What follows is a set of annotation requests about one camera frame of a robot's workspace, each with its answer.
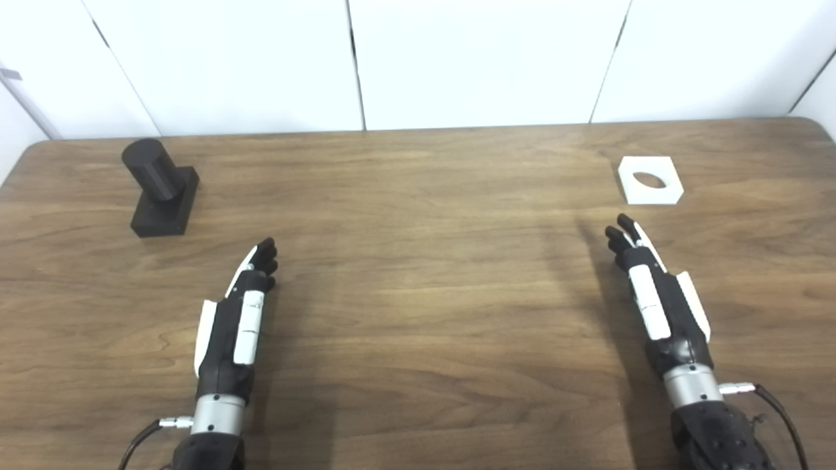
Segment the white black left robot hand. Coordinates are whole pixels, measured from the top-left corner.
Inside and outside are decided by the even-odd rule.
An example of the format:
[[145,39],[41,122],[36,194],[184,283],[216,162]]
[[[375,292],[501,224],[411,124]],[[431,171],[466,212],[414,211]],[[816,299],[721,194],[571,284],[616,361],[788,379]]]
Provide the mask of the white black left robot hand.
[[197,399],[251,401],[264,304],[276,288],[277,255],[274,238],[263,239],[236,268],[224,297],[203,303],[194,359]]

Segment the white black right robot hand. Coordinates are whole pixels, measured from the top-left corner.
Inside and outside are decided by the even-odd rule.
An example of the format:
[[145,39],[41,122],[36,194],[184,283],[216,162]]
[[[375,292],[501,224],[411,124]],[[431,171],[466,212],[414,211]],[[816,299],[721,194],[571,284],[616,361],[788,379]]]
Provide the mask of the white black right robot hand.
[[681,277],[670,274],[644,229],[624,213],[604,235],[646,331],[645,354],[658,378],[681,366],[707,366],[714,361],[709,334],[699,324]]

